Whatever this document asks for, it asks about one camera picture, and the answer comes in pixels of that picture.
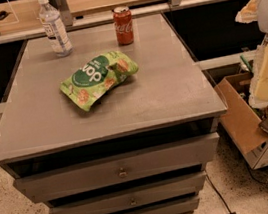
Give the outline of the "clear plastic water bottle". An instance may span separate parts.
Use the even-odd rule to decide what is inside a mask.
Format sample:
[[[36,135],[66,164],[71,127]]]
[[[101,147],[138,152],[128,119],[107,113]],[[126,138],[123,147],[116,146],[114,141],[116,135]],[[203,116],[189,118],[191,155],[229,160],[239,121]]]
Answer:
[[[73,46],[61,20],[61,14],[50,4],[49,0],[37,0],[37,2],[40,5],[39,19],[53,52],[59,57],[68,56]]]

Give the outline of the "cardboard box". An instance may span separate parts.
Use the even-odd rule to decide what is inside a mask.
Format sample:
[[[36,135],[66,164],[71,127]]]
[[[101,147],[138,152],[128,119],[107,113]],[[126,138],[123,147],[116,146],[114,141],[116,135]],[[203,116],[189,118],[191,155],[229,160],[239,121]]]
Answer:
[[[251,77],[248,73],[226,76],[216,90],[225,97],[228,109],[220,122],[250,167],[257,169],[268,166],[268,133],[259,128],[260,117],[240,95],[248,95]]]

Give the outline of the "red Coca-Cola can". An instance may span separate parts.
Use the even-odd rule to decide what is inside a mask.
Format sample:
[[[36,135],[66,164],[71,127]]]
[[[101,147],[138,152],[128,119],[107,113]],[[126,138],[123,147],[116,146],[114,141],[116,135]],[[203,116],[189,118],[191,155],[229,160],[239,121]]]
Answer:
[[[120,45],[132,44],[134,33],[132,27],[132,14],[127,6],[116,7],[113,11],[114,29]]]

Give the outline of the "grey drawer cabinet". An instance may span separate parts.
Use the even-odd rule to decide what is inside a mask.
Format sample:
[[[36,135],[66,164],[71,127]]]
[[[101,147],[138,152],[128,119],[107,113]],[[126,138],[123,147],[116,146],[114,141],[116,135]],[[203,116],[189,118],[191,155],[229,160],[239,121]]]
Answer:
[[[117,49],[111,25],[81,29],[59,58],[26,45],[0,122],[0,167],[52,214],[179,214],[197,208],[224,103],[163,15],[137,18],[124,53],[138,73],[82,110],[60,84]]]

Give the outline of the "green snack bag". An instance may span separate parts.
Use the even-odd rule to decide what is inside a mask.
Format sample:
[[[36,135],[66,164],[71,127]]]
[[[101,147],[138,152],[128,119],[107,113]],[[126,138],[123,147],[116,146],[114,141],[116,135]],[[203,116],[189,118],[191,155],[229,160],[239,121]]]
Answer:
[[[138,69],[139,66],[128,55],[121,51],[109,51],[91,59],[61,82],[60,90],[87,112],[107,91],[122,84]]]

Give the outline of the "green handled brush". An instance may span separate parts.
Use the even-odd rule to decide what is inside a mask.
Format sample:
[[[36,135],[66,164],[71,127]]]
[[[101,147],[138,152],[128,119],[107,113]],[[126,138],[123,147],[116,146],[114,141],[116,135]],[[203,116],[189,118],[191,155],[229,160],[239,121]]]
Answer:
[[[240,57],[241,61],[245,64],[246,69],[248,69],[249,72],[253,73],[252,66],[251,66],[251,64],[246,60],[246,58],[245,58],[243,55],[240,55],[239,57]]]

